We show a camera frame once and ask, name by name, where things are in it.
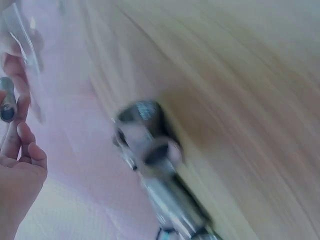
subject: metal fitting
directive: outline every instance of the metal fitting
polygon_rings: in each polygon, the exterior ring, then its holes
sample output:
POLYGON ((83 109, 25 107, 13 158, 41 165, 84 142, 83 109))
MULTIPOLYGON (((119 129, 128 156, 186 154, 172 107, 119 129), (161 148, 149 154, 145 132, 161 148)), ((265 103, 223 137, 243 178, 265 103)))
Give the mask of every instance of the metal fitting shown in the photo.
POLYGON ((137 170, 155 211, 157 240, 221 240, 207 231, 208 215, 176 172, 183 151, 160 105, 152 100, 131 104, 117 115, 114 129, 113 143, 137 170))
POLYGON ((6 92, 6 96, 0 105, 0 118, 2 121, 10 123, 17 114, 17 102, 15 98, 14 83, 9 77, 0 78, 0 90, 6 92))

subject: clear plastic bag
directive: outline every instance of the clear plastic bag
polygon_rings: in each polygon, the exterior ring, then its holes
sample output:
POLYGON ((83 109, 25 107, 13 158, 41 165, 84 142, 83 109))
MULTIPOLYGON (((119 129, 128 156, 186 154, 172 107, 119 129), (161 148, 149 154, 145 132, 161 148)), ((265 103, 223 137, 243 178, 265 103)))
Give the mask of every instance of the clear plastic bag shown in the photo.
POLYGON ((21 54, 21 64, 24 66, 25 78, 10 76, 19 94, 29 92, 31 96, 31 109, 40 123, 45 121, 44 108, 41 106, 41 83, 40 58, 31 36, 35 36, 35 29, 28 26, 28 22, 20 13, 18 5, 13 3, 5 9, 1 15, 1 24, 18 45, 21 54))

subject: hand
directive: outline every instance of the hand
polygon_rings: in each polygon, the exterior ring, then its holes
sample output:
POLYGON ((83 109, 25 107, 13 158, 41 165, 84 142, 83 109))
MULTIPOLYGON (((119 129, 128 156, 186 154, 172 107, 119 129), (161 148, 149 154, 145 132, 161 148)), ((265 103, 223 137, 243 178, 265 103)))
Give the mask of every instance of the hand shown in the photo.
MULTIPOLYGON (((5 93, 0 91, 0 102, 5 93)), ((18 99, 18 113, 0 150, 0 236, 13 240, 18 226, 37 198, 47 177, 47 156, 36 145, 26 124, 28 95, 18 99)))

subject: finger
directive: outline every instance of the finger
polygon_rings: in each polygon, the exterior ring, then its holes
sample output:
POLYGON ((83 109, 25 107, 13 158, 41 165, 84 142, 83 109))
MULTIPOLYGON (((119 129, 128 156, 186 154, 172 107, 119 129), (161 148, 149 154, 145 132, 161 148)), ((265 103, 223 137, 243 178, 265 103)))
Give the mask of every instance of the finger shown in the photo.
POLYGON ((0 152, 1 152, 2 146, 4 145, 4 142, 6 140, 6 137, 7 137, 8 131, 9 131, 9 126, 10 125, 8 123, 5 125, 5 131, 4 131, 4 134, 3 134, 1 142, 0 142, 0 152))
POLYGON ((46 153, 34 142, 29 144, 28 151, 31 156, 32 165, 39 166, 47 172, 48 167, 46 153))
POLYGON ((23 76, 25 74, 25 67, 22 64, 21 57, 4 53, 2 56, 2 68, 8 76, 23 76))
POLYGON ((29 144, 36 142, 36 137, 25 122, 21 122, 17 127, 18 136, 21 140, 21 157, 19 162, 31 164, 31 156, 29 154, 29 144))
POLYGON ((4 140, 0 154, 8 158, 17 159, 21 147, 21 140, 18 135, 17 127, 20 123, 25 122, 30 105, 30 96, 22 95, 18 99, 17 114, 15 119, 10 123, 8 133, 4 140))
POLYGON ((17 160, 6 156, 0 156, 0 166, 13 168, 16 164, 18 164, 17 160))

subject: wooden table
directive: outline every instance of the wooden table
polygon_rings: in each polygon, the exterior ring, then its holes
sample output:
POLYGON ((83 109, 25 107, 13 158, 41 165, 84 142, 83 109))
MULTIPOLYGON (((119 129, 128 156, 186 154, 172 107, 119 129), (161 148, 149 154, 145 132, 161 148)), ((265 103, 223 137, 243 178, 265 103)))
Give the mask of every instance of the wooden table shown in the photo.
POLYGON ((79 0, 110 116, 154 98, 225 240, 320 239, 320 2, 79 0))

